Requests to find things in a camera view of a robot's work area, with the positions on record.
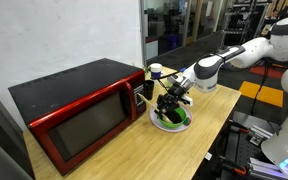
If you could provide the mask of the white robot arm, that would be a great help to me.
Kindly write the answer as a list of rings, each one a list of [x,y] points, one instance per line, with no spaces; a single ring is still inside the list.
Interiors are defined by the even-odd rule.
[[[246,68],[264,57],[288,62],[288,17],[273,25],[269,38],[258,37],[242,45],[230,46],[192,64],[173,81],[166,94],[158,97],[157,108],[163,114],[175,110],[181,101],[186,100],[185,94],[192,87],[202,92],[213,91],[218,71],[226,63]],[[281,85],[288,93],[288,69],[282,75]],[[261,150],[288,179],[288,116],[279,130],[261,143]]]

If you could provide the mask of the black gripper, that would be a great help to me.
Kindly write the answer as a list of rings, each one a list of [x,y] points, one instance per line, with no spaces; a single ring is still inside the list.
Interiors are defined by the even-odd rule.
[[[175,111],[177,108],[179,108],[178,101],[182,101],[184,104],[187,104],[188,101],[183,98],[183,95],[187,92],[187,90],[182,87],[178,82],[174,83],[168,90],[165,96],[159,96],[157,98],[157,109],[158,114],[169,114],[173,111]]]

